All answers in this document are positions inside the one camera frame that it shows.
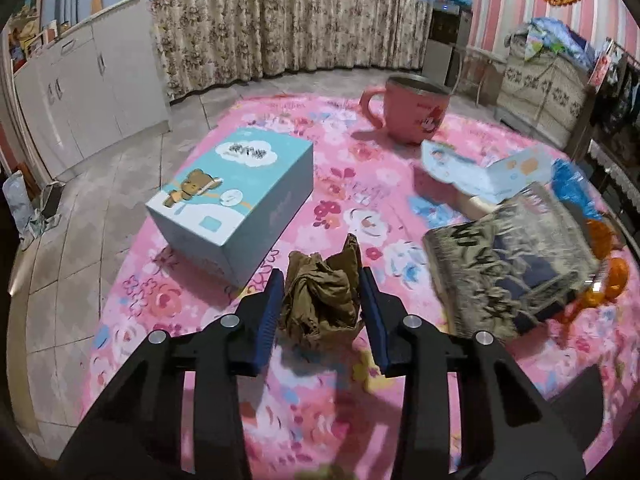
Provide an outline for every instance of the pink mug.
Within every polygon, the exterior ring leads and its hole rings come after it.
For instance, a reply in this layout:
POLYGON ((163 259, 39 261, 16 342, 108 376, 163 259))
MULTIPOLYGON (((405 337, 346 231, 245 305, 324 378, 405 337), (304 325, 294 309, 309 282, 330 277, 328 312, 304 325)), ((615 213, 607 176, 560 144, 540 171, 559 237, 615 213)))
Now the pink mug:
POLYGON ((364 116, 377 129, 386 126, 391 137, 399 142, 420 144, 431 139, 442 123, 449 106, 451 90, 415 74, 393 75, 384 87, 367 88, 360 98, 364 116), (369 101, 376 94, 385 95, 385 119, 369 110, 369 101))

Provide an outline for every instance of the mug handle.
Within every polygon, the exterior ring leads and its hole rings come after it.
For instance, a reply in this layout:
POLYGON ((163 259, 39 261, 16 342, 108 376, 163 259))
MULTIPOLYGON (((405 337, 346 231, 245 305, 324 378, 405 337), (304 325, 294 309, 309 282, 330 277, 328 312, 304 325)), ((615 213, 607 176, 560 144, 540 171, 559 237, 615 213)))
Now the mug handle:
POLYGON ((382 119, 369 110, 369 101, 374 95, 383 94, 386 91, 383 86, 373 86, 371 88, 365 88, 365 91, 360 97, 360 110, 362 114, 375 126, 376 129, 382 128, 384 125, 382 119))

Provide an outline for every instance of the striped wallpaper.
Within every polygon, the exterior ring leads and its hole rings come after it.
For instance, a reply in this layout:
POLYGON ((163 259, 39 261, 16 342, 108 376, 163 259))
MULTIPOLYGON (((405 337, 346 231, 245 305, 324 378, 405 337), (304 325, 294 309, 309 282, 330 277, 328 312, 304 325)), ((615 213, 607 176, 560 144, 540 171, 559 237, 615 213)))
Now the striped wallpaper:
POLYGON ((545 0, 474 0, 470 44, 506 55, 504 37, 519 23, 539 16, 562 20, 594 48, 605 38, 615 38, 640 59, 640 28, 622 0, 581 0, 553 7, 545 0))

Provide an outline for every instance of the crumpled brown cloth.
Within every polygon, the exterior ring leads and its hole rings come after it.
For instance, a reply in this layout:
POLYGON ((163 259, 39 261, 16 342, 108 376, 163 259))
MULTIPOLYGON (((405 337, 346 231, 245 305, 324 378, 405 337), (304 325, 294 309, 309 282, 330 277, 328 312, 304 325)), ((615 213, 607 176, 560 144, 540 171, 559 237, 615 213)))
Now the crumpled brown cloth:
POLYGON ((363 327, 358 320, 360 247, 349 234, 342 252, 325 261, 319 253, 289 254, 279 328, 304 348, 330 348, 351 342, 363 327))

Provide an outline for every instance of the window curtain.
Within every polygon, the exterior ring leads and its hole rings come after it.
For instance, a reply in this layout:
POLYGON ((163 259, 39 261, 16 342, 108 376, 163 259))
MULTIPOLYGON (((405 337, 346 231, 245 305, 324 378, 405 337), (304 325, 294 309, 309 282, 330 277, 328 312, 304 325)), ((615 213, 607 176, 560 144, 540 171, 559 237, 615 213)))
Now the window curtain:
MULTIPOLYGON (((177 99, 285 70, 418 69, 432 1, 152 0, 151 9, 169 98, 177 99)), ((91 0, 46 2, 54 17, 81 20, 91 0)))

